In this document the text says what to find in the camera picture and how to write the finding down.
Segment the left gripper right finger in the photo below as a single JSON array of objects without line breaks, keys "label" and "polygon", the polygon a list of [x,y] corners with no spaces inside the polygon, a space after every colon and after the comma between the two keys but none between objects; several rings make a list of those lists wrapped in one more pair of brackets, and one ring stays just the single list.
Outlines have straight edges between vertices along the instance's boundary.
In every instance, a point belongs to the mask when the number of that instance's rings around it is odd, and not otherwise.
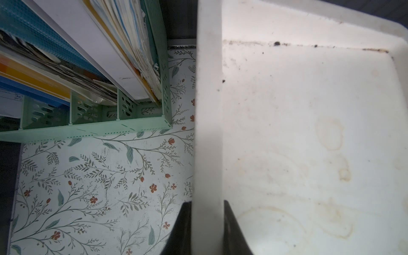
[{"label": "left gripper right finger", "polygon": [[223,255],[253,255],[227,200],[224,201]]}]

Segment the white plastic drawer unit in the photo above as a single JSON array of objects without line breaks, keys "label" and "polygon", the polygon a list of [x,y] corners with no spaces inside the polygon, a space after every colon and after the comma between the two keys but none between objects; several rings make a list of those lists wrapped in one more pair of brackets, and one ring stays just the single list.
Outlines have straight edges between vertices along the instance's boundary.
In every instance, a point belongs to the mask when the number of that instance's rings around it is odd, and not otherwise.
[{"label": "white plastic drawer unit", "polygon": [[322,1],[199,1],[192,252],[408,252],[408,31]]}]

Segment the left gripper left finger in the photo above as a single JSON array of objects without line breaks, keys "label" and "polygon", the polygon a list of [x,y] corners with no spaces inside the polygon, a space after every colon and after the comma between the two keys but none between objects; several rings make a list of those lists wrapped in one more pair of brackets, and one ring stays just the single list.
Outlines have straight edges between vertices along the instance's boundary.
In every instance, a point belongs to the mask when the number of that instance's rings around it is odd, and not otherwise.
[{"label": "left gripper left finger", "polygon": [[191,255],[191,207],[191,201],[183,203],[160,255]]}]

